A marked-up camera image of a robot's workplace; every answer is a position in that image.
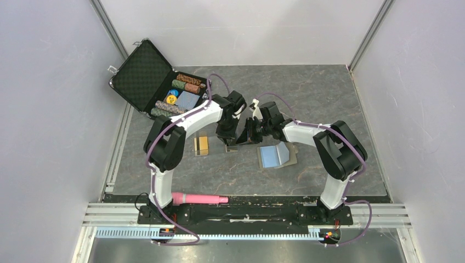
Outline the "gold credit card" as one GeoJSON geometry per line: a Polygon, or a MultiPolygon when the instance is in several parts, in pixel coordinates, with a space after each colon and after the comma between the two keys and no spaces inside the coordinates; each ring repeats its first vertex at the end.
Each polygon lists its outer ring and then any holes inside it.
{"type": "Polygon", "coordinates": [[[209,154],[207,136],[194,137],[194,154],[195,156],[207,156],[209,154]]]}

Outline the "beige card holder wallet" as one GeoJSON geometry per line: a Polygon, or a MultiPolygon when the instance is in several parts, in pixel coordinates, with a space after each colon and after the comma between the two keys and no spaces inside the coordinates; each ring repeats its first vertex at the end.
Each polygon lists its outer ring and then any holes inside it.
{"type": "Polygon", "coordinates": [[[257,148],[260,169],[280,169],[297,164],[298,148],[290,142],[257,148]]]}

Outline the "pink cylindrical marker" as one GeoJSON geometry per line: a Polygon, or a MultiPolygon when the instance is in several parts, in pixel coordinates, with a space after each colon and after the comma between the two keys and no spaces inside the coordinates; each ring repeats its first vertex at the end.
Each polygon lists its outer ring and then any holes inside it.
{"type": "Polygon", "coordinates": [[[229,198],[218,195],[197,195],[181,192],[172,193],[173,204],[223,204],[228,203],[229,198]]]}

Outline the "clear acrylic card tray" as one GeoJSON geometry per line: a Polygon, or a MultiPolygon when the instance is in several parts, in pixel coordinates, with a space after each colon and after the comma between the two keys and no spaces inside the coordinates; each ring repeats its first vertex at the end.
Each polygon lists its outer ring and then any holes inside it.
{"type": "MultiPolygon", "coordinates": [[[[209,154],[207,156],[212,156],[212,155],[218,155],[225,152],[225,144],[221,142],[215,134],[212,136],[207,133],[206,131],[197,131],[194,135],[194,137],[198,136],[207,136],[208,137],[208,145],[209,145],[209,154]]],[[[193,147],[192,151],[194,153],[194,137],[193,137],[193,147]]]]}

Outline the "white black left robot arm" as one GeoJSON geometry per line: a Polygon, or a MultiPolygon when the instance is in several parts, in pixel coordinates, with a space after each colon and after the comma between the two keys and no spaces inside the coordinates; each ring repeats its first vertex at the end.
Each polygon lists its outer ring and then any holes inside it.
{"type": "Polygon", "coordinates": [[[185,141],[210,124],[217,124],[216,135],[227,146],[235,144],[240,114],[246,108],[243,96],[232,91],[228,96],[218,94],[200,106],[174,117],[158,116],[144,144],[146,165],[151,173],[149,199],[154,204],[151,216],[159,223],[172,217],[172,177],[181,162],[185,141]]]}

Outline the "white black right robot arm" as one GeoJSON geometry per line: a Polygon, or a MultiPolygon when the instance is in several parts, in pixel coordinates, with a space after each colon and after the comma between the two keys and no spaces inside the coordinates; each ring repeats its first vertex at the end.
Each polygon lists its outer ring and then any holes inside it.
{"type": "Polygon", "coordinates": [[[311,124],[286,119],[275,102],[259,106],[255,100],[251,109],[253,115],[246,119],[236,144],[258,144],[265,136],[272,136],[283,142],[315,147],[328,173],[316,214],[324,224],[332,223],[346,201],[348,184],[366,169],[367,152],[361,142],[344,121],[311,124]]]}

